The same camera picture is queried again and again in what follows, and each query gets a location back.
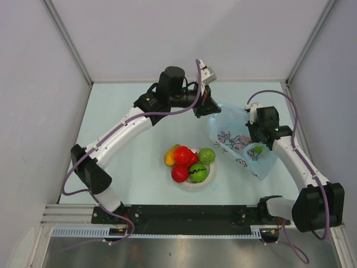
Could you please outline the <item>light blue plastic bag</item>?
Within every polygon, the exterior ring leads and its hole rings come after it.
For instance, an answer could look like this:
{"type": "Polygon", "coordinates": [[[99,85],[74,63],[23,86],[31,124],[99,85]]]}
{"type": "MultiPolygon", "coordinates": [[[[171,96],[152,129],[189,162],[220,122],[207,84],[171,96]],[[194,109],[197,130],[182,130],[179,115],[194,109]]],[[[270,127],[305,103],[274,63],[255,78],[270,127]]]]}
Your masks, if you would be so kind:
{"type": "Polygon", "coordinates": [[[253,143],[248,127],[249,113],[243,108],[220,103],[221,112],[209,116],[206,123],[208,138],[214,146],[259,180],[263,180],[274,167],[277,156],[261,142],[253,143]],[[255,155],[253,148],[264,145],[255,155]]]}

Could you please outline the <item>green custard apple toy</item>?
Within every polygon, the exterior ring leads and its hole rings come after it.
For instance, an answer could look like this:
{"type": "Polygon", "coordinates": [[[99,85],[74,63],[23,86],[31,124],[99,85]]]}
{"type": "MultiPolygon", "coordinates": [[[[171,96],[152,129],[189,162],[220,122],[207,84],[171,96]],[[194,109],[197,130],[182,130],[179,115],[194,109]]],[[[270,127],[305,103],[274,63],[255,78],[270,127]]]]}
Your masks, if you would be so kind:
{"type": "Polygon", "coordinates": [[[215,161],[216,154],[210,148],[203,148],[199,151],[198,157],[201,163],[208,165],[212,164],[215,161]]]}

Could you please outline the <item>red bell pepper toy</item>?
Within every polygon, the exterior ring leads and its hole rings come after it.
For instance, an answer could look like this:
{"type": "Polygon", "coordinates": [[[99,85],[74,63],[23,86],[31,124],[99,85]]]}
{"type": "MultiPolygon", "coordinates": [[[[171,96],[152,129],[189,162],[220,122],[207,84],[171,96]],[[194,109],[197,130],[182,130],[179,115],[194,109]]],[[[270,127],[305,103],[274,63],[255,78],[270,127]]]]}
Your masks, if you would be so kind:
{"type": "Polygon", "coordinates": [[[192,151],[189,161],[187,162],[187,166],[190,168],[191,166],[197,164],[198,162],[199,162],[198,155],[194,151],[192,151]]]}

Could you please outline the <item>orange red tomato toy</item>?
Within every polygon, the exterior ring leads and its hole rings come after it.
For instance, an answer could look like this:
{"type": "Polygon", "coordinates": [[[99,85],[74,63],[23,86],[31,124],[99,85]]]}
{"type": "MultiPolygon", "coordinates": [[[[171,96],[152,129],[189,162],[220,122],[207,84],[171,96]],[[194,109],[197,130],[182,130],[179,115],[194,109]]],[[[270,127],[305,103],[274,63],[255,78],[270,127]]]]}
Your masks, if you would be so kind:
{"type": "Polygon", "coordinates": [[[175,164],[184,165],[190,161],[192,151],[186,146],[179,146],[173,153],[175,164]]]}

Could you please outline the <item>yellow orange mango toy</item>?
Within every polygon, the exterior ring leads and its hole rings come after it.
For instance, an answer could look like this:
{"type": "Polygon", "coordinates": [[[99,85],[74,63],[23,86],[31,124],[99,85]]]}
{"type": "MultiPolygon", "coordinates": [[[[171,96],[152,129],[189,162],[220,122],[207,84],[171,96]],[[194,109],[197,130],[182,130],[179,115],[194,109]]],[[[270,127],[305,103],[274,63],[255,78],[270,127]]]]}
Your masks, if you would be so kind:
{"type": "Polygon", "coordinates": [[[167,166],[175,165],[176,161],[174,159],[174,152],[178,147],[180,147],[180,145],[176,144],[166,152],[166,154],[164,156],[164,162],[167,166]]]}

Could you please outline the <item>green watermelon toy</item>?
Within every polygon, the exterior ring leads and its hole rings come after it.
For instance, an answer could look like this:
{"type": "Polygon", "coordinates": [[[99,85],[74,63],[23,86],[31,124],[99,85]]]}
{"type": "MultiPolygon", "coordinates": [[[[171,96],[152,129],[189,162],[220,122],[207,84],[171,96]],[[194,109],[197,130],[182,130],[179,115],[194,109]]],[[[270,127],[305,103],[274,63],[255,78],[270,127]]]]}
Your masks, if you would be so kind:
{"type": "Polygon", "coordinates": [[[189,168],[189,178],[193,183],[203,182],[208,177],[208,169],[204,164],[197,163],[189,168]]]}

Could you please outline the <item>red apple toy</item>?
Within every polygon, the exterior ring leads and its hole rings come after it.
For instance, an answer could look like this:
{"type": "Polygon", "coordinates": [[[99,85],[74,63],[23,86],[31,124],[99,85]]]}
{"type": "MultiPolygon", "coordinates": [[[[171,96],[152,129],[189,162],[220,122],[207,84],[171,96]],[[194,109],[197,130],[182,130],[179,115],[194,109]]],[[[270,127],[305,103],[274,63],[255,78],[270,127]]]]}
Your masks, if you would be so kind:
{"type": "Polygon", "coordinates": [[[175,165],[171,170],[171,178],[177,183],[185,182],[189,177],[189,170],[185,165],[175,165]]]}

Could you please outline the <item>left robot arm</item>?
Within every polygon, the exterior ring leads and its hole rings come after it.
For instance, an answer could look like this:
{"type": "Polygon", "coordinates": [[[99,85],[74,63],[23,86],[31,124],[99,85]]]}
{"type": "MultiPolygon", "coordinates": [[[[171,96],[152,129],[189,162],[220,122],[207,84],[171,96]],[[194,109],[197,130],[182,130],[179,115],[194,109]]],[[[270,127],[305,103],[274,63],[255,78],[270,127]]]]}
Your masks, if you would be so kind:
{"type": "Polygon", "coordinates": [[[221,111],[211,97],[209,84],[216,80],[213,69],[197,60],[197,80],[189,89],[185,71],[177,66],[167,67],[148,90],[139,96],[129,112],[107,133],[85,147],[71,149],[71,172],[86,186],[94,200],[103,207],[104,217],[111,223],[123,217],[122,201],[111,188],[112,178],[105,168],[127,143],[155,126],[161,119],[193,110],[197,118],[221,111]]]}

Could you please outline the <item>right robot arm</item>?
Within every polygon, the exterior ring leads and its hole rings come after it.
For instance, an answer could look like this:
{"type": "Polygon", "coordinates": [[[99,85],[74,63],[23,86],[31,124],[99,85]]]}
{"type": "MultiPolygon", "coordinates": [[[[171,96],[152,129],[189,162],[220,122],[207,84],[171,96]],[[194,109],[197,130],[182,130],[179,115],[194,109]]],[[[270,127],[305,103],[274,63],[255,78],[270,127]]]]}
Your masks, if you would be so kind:
{"type": "Polygon", "coordinates": [[[300,232],[340,226],[345,190],[340,183],[331,183],[301,150],[289,126],[279,124],[274,106],[259,103],[245,105],[249,114],[246,123],[252,142],[261,142],[282,161],[299,195],[296,200],[275,195],[262,198],[257,217],[264,224],[277,217],[292,221],[300,232]]]}

